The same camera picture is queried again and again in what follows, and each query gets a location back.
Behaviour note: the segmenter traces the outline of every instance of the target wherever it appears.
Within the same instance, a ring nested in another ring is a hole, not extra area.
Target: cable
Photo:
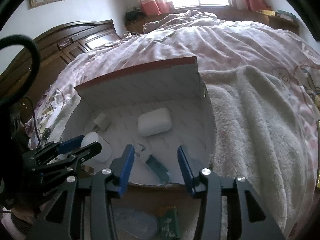
[[[17,34],[17,35],[11,35],[11,36],[5,37],[0,40],[0,50],[12,45],[22,45],[26,47],[27,50],[30,51],[31,57],[32,57],[31,71],[26,81],[18,89],[17,92],[9,96],[8,98],[1,99],[0,109],[8,108],[9,106],[16,103],[21,97],[25,95],[25,93],[29,90],[34,80],[36,79],[36,76],[39,72],[39,67],[40,67],[39,50],[36,43],[30,37]]]
[[[32,115],[33,115],[33,125],[34,125],[34,127],[35,127],[35,132],[36,132],[38,141],[39,141],[39,143],[40,143],[40,136],[39,136],[38,129],[37,129],[37,125],[36,125],[35,108],[33,107],[33,103],[32,103],[32,101],[31,101],[30,98],[28,98],[28,97],[26,97],[26,96],[24,96],[24,97],[22,97],[22,98],[25,98],[25,99],[29,100],[29,102],[30,102],[30,105],[31,105],[31,108],[32,108]]]

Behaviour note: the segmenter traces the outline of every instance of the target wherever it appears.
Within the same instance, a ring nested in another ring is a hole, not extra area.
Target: silver screw
[[[206,169],[202,169],[202,170],[201,170],[201,173],[202,173],[203,175],[209,175],[209,174],[211,173],[211,171],[206,168]]]
[[[67,177],[67,182],[74,182],[76,180],[75,176],[69,176]]]
[[[104,175],[108,175],[108,174],[111,173],[111,170],[110,170],[109,168],[106,168],[106,169],[103,169],[101,172],[102,172],[102,174],[104,174]]]
[[[243,176],[238,176],[238,177],[237,177],[237,180],[238,180],[239,182],[245,182],[245,177],[243,177]]]

